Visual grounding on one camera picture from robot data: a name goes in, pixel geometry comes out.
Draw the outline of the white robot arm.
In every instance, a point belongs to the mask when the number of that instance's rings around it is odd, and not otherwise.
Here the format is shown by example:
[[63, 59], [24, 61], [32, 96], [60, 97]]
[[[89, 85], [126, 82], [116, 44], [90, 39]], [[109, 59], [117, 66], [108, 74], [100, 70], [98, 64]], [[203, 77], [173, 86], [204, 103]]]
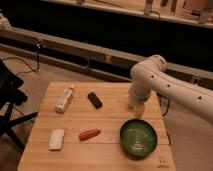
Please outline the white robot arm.
[[152, 55], [131, 68], [128, 91], [131, 107], [145, 103], [154, 90], [213, 124], [213, 91], [165, 74], [166, 60]]

